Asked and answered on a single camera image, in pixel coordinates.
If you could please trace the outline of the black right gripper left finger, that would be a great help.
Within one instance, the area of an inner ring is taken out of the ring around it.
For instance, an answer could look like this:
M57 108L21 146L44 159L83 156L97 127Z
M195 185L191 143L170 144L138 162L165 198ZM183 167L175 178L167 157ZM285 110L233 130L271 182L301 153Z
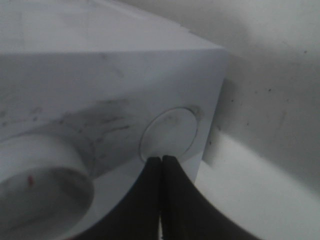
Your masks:
M124 198L76 240L157 240L162 161L150 157Z

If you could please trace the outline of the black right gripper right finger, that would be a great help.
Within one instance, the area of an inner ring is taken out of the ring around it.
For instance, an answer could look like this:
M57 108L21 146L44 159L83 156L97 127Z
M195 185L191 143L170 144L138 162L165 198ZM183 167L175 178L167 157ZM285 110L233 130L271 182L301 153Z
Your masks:
M197 190L174 156L162 158L161 225L165 240L251 240Z

